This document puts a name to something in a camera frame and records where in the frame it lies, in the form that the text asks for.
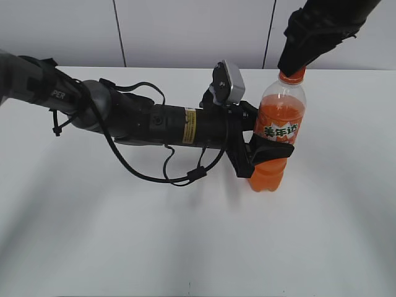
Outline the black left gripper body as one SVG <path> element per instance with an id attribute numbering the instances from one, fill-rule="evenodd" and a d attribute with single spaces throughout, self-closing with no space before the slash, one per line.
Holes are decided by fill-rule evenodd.
<path id="1" fill-rule="evenodd" d="M 200 119 L 204 124 L 204 148 L 219 148 L 215 159 L 204 167 L 210 171 L 220 161 L 223 155 L 227 155 L 236 176 L 250 178 L 252 165 L 248 160 L 248 153 L 243 137 L 244 131 L 241 124 L 241 110 L 239 104 L 219 106 L 213 103 L 213 94 L 206 90 L 199 107 L 207 115 L 208 119 Z"/>

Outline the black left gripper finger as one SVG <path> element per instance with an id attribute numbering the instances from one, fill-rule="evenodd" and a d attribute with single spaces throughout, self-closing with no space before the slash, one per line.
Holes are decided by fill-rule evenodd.
<path id="1" fill-rule="evenodd" d="M 241 124 L 243 130 L 253 130 L 256 124 L 258 109 L 245 100 L 240 101 L 239 108 L 241 110 Z"/>
<path id="2" fill-rule="evenodd" d="M 292 144 L 276 142 L 253 134 L 246 144 L 248 160 L 256 166 L 266 161 L 288 158 L 294 151 Z"/>

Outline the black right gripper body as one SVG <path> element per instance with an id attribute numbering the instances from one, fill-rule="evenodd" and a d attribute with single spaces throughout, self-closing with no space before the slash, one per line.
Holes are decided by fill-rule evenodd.
<path id="1" fill-rule="evenodd" d="M 294 39 L 318 34 L 348 37 L 360 30 L 378 4 L 379 1 L 306 1 L 291 14 L 284 35 Z"/>

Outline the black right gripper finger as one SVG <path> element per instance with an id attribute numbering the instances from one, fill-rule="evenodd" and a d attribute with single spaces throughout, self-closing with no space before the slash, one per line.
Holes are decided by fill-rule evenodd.
<path id="1" fill-rule="evenodd" d="M 342 42 L 341 34 L 299 34 L 285 31 L 286 43 L 277 67 L 287 77 L 291 77 L 320 55 L 333 50 Z"/>

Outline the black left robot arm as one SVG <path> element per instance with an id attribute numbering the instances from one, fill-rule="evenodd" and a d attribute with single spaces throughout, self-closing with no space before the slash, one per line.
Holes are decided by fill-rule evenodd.
<path id="1" fill-rule="evenodd" d="M 120 86 L 107 79 L 75 79 L 58 69 L 53 59 L 37 59 L 1 52 L 1 98 L 42 106 L 66 125 L 102 134 L 119 162 L 132 175 L 153 183 L 188 185 L 207 175 L 210 165 L 198 164 L 179 178 L 160 178 L 135 170 L 118 145 L 159 145 L 217 149 L 230 160 L 236 175 L 254 172 L 257 141 L 245 142 L 243 134 L 254 127 L 257 110 L 243 100 L 244 84 L 238 69 L 219 62 L 212 82 L 198 108 L 155 103 L 136 94 L 150 82 Z"/>

